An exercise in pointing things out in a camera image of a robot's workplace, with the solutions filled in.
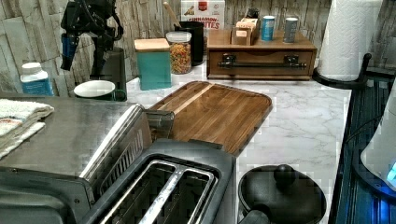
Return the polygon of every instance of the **black pot lid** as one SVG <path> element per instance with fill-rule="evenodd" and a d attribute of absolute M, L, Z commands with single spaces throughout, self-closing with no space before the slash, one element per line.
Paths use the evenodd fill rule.
<path fill-rule="evenodd" d="M 326 212 L 320 187 L 288 165 L 250 170 L 239 182 L 238 195 L 247 212 L 260 210 L 276 224 L 317 223 Z"/>

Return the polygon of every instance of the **marble countertop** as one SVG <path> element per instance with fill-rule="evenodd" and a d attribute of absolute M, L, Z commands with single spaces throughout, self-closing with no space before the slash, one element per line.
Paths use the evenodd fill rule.
<path fill-rule="evenodd" d="M 186 75 L 172 75 L 171 88 L 154 91 L 141 91 L 136 78 L 127 83 L 128 102 L 149 108 L 195 80 L 269 96 L 273 110 L 238 156 L 235 184 L 255 167 L 288 164 L 322 188 L 327 210 L 320 223 L 328 223 L 351 91 L 316 81 L 207 80 L 205 74 L 204 63 Z"/>

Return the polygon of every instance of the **drawer handle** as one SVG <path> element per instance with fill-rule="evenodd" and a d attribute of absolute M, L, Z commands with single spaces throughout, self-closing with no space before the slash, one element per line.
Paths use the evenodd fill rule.
<path fill-rule="evenodd" d="M 220 68 L 235 68 L 235 67 L 260 67 L 260 68 L 299 68 L 305 69 L 306 63 L 298 63 L 298 56 L 286 55 L 283 63 L 237 63 L 236 56 L 233 54 L 223 54 L 223 61 L 218 63 Z"/>

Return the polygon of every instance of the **paper towel holder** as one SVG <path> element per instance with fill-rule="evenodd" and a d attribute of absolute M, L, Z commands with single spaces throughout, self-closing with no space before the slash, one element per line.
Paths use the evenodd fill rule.
<path fill-rule="evenodd" d="M 352 81 L 340 81 L 340 80 L 335 80 L 331 78 L 327 78 L 322 76 L 318 68 L 316 67 L 314 69 L 314 75 L 312 76 L 312 79 L 314 79 L 316 82 L 328 86 L 328 87 L 333 87 L 336 89 L 342 89 L 342 90 L 357 90 L 357 89 L 363 89 L 366 86 L 367 82 L 367 76 L 365 75 L 367 71 L 367 67 L 369 65 L 370 59 L 372 58 L 372 55 L 370 53 L 364 54 L 363 57 L 363 63 L 361 65 L 361 71 L 359 73 L 358 78 Z"/>

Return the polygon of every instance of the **white container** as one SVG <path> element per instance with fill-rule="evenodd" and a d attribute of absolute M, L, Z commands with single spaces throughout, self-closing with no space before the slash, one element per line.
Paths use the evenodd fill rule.
<path fill-rule="evenodd" d="M 22 66 L 21 83 L 23 93 L 53 96 L 49 75 L 40 63 L 25 63 Z"/>

